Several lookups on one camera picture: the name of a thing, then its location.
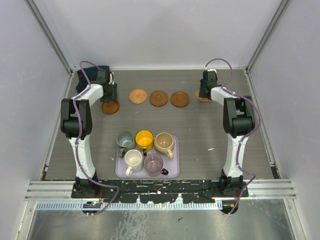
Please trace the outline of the brown wooden coaster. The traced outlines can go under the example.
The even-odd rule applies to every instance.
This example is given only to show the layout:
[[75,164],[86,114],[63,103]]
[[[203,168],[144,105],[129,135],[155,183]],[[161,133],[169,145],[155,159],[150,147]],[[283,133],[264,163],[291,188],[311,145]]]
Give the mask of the brown wooden coaster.
[[170,97],[170,102],[178,108],[187,106],[190,102],[189,95],[184,91],[176,91]]
[[168,95],[163,90],[155,90],[149,96],[149,101],[153,106],[162,107],[168,102]]
[[102,102],[101,111],[106,115],[113,115],[120,109],[120,103],[118,101]]

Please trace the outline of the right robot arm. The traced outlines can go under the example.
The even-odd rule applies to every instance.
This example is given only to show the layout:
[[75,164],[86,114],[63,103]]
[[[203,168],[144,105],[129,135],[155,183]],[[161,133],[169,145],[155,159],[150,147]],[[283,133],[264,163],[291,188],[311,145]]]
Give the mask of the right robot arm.
[[227,134],[227,153],[218,184],[220,193],[231,197],[243,187],[244,151],[249,134],[256,126],[252,99],[219,85],[217,71],[207,68],[202,72],[198,96],[223,107],[222,125]]

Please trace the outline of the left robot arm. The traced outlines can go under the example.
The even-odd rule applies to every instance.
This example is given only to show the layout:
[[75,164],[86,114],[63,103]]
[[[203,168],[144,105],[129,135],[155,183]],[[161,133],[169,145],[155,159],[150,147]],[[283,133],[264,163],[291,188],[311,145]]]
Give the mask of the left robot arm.
[[77,95],[64,98],[60,106],[60,130],[68,139],[76,165],[76,194],[95,198],[100,194],[96,168],[93,164],[90,135],[93,129],[91,106],[100,101],[107,104],[117,99],[117,84],[106,65],[88,67],[77,72]]

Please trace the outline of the woven rattan coaster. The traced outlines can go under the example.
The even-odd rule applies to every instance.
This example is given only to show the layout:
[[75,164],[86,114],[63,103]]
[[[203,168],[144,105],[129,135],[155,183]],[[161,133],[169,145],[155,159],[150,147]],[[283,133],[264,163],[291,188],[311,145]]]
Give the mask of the woven rattan coaster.
[[142,104],[143,102],[146,101],[147,97],[148,97],[147,92],[140,88],[134,89],[129,94],[129,100],[134,104]]
[[200,90],[198,89],[198,90],[195,92],[195,96],[196,96],[196,98],[197,98],[199,101],[201,101],[201,102],[209,102],[209,101],[210,101],[210,99],[207,99],[207,98],[205,98],[205,97],[200,97],[199,94],[200,94]]

